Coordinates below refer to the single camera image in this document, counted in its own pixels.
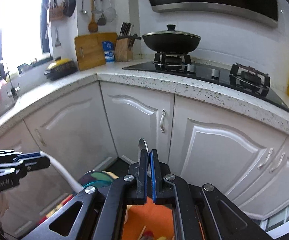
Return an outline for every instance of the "wooden cutting board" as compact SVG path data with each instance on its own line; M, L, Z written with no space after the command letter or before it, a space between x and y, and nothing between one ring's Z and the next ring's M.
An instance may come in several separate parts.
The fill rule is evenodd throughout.
M116 33L92 33L75 37L75 48L80 71L106 64L102 48L103 41L111 41L115 46Z

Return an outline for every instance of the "metal bolt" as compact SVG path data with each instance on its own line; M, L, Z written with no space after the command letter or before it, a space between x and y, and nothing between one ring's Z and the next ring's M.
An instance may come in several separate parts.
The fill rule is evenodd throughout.
M87 194L93 194L93 193L96 192L96 188L95 188L94 186L86 187L85 192L86 192Z
M167 174L167 175L165 176L165 178L166 178L166 180L173 181L173 180L175 179L175 175L173 175L173 174Z
M133 179L134 179L134 176L133 176L133 175L130 175L130 174L128 174L128 175L124 176L124 177L123 177L123 179L124 179L125 181L133 181Z
M214 186L212 184L206 184L203 186L205 191L213 191L214 190Z

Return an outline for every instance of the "cabinet handle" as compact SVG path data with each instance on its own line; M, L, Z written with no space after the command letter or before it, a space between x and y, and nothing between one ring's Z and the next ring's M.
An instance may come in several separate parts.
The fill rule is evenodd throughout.
M163 127L163 120L164 120L164 117L166 116L166 110L162 110L162 116L161 116L161 119L160 119L160 127L161 127L161 132L165 132L165 129Z
M46 143L44 142L44 140L43 140L41 134L39 133L38 129L35 129L35 132L36 132L37 137L38 137L39 141L41 142L41 144L42 144L44 147L46 147L47 145L46 145Z
M268 160L270 159L272 153L273 153L273 148L271 148L271 149L269 150L268 156L267 156L267 158L265 159L264 163L260 163L260 164L258 165L258 170L261 170L261 169L267 164L267 162L268 162Z
M272 169L269 171L269 173L273 173L277 168L279 168L279 166L281 165L282 160L283 160L283 158L284 158L285 155L286 155L286 153L283 153L283 154L281 155L280 160L279 160L279 162L278 162L278 165L277 165L275 168L272 168Z

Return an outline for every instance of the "kitchen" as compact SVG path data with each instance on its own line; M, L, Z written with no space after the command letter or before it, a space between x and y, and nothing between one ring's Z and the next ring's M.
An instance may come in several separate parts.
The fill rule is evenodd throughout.
M103 3L108 7L108 0ZM220 86L201 78L123 69L147 65L154 59L155 52L142 39L134 43L135 61L108 63L77 72L21 95L15 106L0 117L0 149L42 150L78 179L89 170L107 168L117 157L128 164L137 162L138 141L145 138L149 148L158 150L160 161L168 163L175 175L198 186L214 184L249 217L258 220L264 230L280 228L279 233L271 232L272 237L287 233L287 1L278 0L276 28L219 12L157 13L149 0L111 3L117 18L98 26L100 33L119 34L123 22L131 22L133 32L139 36L166 30L166 25L174 24L177 31L201 37L198 48L190 53L192 62L201 68L220 69L213 73L220 77L236 63L268 73L270 91L281 101L264 101L232 89L230 84ZM51 23L49 43L54 58L77 60L74 38L89 34L91 11L86 2L84 9L89 14L82 14L81 4L82 0L77 0L73 16L66 21ZM101 8L99 0L96 7ZM56 29L59 47L55 47ZM50 197L52 203L64 194L57 190ZM44 210L46 206L44 203L35 208ZM23 226L30 228L29 221L32 218L23 219L21 226L13 225L10 231L21 235L20 228L25 232Z

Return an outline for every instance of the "knife block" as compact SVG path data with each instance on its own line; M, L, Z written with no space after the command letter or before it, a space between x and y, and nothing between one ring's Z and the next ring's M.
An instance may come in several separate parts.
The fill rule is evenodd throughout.
M115 62L127 62L133 60L132 48L129 50L129 42L131 39L123 38L117 40L115 47Z

